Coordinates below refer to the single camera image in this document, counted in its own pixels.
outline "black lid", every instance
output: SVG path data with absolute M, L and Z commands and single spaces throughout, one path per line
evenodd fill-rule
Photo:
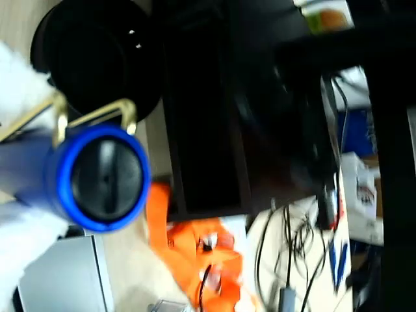
M 135 151 L 109 136 L 85 146 L 72 168 L 75 202 L 98 222 L 110 223 L 128 214 L 137 203 L 142 184 L 142 167 Z
M 39 24 L 31 62 L 50 73 L 77 115 L 120 98 L 145 118 L 161 98 L 158 26 L 130 0 L 63 0 Z

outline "orange cloth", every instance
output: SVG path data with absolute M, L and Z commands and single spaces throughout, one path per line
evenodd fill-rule
M 202 277 L 209 265 L 211 272 L 220 274 L 220 290 L 205 283 L 202 293 L 204 312 L 234 312 L 241 299 L 237 282 L 242 272 L 242 255 L 233 250 L 234 238 L 219 218 L 195 220 L 175 224 L 167 230 L 170 188 L 154 183 L 146 204 L 149 243 L 164 261 L 176 282 L 195 308 L 200 306 Z M 218 235 L 218 243 L 211 250 L 203 250 L 203 240 Z

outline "desk surface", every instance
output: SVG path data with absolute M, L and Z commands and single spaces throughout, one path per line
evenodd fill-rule
M 19 51 L 26 59 L 29 58 L 31 40 L 38 23 L 58 2 L 59 0 L 0 0 L 0 40 L 5 41 L 12 49 Z M 150 11 L 150 0 L 136 0 L 136 2 L 146 12 Z M 171 172 L 161 103 L 146 118 L 145 122 L 139 123 L 137 137 L 149 152 L 153 174 L 158 176 Z M 250 232 L 252 249 L 257 244 L 261 223 L 262 216 L 256 221 Z M 278 240 L 272 237 L 272 233 L 279 231 L 281 228 L 278 223 L 269 231 L 264 259 L 274 261 Z M 348 238 L 348 231 L 343 231 L 343 235 Z M 145 311 L 148 304 L 154 303 L 159 298 L 186 301 L 185 295 L 178 289 L 168 269 L 148 248 L 145 237 L 144 216 L 138 218 L 125 229 L 104 236 L 115 311 Z M 318 251 L 315 252 L 315 255 L 318 255 L 322 247 L 319 246 L 319 242 L 316 244 Z M 303 280 L 299 280 L 299 285 L 305 284 Z M 264 283 L 265 291 L 268 291 L 267 287 L 270 286 L 267 286 L 267 283 L 270 283 L 270 278 L 265 279 Z M 334 311 L 334 303 L 338 298 L 334 297 L 331 286 L 332 282 L 327 274 L 323 274 L 316 281 L 309 300 L 312 311 Z M 302 287 L 304 286 L 296 287 L 296 290 L 301 292 Z M 351 296 L 347 295 L 336 311 L 351 310 Z

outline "orange bag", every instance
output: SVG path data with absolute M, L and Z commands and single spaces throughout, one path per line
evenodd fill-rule
M 219 218 L 175 224 L 167 229 L 170 187 L 151 186 L 146 204 L 149 243 L 170 269 L 195 309 L 204 312 L 253 312 L 256 300 L 238 282 L 242 255 L 234 251 L 234 238 Z M 216 238 L 215 246 L 207 244 Z

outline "white cloth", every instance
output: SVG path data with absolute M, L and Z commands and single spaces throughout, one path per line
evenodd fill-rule
M 0 42 L 0 131 L 53 91 L 47 75 L 36 73 L 19 54 Z M 53 111 L 49 109 L 26 129 L 53 127 L 53 124 Z M 67 228 L 67 221 L 37 207 L 27 207 L 18 201 L 0 203 L 0 311 L 7 307 L 25 268 L 59 235 L 64 235 Z
M 0 311 L 11 299 L 25 268 L 68 229 L 67 221 L 18 201 L 0 205 Z

